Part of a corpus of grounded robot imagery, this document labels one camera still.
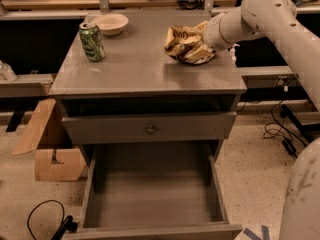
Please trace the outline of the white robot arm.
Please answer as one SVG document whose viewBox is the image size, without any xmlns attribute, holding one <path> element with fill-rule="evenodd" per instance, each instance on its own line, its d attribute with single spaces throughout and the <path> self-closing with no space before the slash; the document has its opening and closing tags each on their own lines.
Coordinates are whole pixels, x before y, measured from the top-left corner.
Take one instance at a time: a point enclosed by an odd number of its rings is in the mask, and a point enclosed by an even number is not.
<svg viewBox="0 0 320 240">
<path fill-rule="evenodd" d="M 320 110 L 320 38 L 297 21 L 290 0 L 242 0 L 239 7 L 209 20 L 203 40 L 222 51 L 260 36 L 275 45 Z M 308 144 L 295 161 L 279 240 L 320 240 L 320 139 Z"/>
</svg>

